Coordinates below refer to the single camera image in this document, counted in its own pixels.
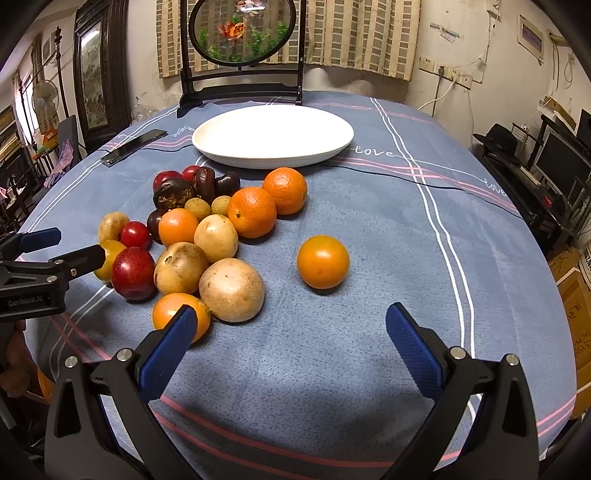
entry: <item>computer monitor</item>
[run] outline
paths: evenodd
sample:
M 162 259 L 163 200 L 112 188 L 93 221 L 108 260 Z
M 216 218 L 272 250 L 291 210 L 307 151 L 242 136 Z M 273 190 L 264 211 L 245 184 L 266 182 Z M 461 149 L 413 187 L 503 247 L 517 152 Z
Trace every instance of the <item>computer monitor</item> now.
M 588 111 L 582 109 L 579 127 L 577 128 L 577 138 L 587 145 L 587 148 L 591 149 L 591 115 Z
M 553 133 L 549 134 L 535 166 L 570 202 L 575 201 L 579 194 L 571 192 L 574 178 L 587 181 L 591 174 L 591 167 L 581 155 Z

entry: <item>silver bolt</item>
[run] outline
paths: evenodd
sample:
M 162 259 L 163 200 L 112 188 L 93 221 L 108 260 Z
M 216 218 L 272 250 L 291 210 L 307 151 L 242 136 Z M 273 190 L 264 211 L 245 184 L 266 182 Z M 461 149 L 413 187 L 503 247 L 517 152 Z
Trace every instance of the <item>silver bolt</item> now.
M 66 367 L 72 368 L 75 367 L 78 363 L 78 359 L 75 356 L 69 356 L 66 358 Z
M 507 355 L 505 357 L 505 360 L 507 360 L 507 363 L 512 367 L 519 365 L 519 357 L 517 355 L 514 355 L 513 353 Z
M 464 360 L 466 358 L 466 351 L 461 346 L 451 347 L 449 353 L 456 360 Z
M 117 352 L 117 360 L 119 360 L 120 362 L 126 362 L 131 358 L 133 354 L 134 353 L 131 350 L 129 350 L 129 348 L 122 348 Z

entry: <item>person's hand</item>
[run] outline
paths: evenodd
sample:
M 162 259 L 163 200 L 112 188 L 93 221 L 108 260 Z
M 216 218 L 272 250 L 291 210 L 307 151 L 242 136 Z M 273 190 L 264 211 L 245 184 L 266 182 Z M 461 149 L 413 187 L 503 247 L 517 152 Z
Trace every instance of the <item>person's hand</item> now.
M 36 371 L 35 363 L 25 343 L 23 331 L 25 321 L 15 322 L 14 331 L 6 347 L 6 359 L 9 367 L 0 374 L 0 388 L 9 397 L 22 397 L 31 383 L 31 376 Z

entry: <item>smartphone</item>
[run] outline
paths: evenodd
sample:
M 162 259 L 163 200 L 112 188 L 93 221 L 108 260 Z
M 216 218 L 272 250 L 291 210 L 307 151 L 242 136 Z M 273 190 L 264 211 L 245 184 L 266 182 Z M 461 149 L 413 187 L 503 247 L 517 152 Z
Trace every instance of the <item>smartphone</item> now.
M 132 153 L 137 152 L 140 148 L 145 147 L 154 140 L 158 140 L 159 138 L 165 137 L 166 135 L 168 135 L 166 130 L 150 130 L 149 132 L 140 135 L 138 138 L 129 140 L 119 148 L 114 149 L 112 152 L 107 153 L 107 155 L 105 155 L 100 160 L 107 167 L 112 167 L 121 160 L 129 157 Z

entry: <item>white plate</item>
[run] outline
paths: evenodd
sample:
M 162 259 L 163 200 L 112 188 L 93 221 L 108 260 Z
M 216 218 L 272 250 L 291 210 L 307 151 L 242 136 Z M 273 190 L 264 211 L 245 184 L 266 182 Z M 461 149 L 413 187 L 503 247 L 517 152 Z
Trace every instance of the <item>white plate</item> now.
M 207 158 L 239 168 L 303 167 L 334 157 L 353 127 L 333 113 L 296 105 L 258 105 L 210 118 L 193 132 Z

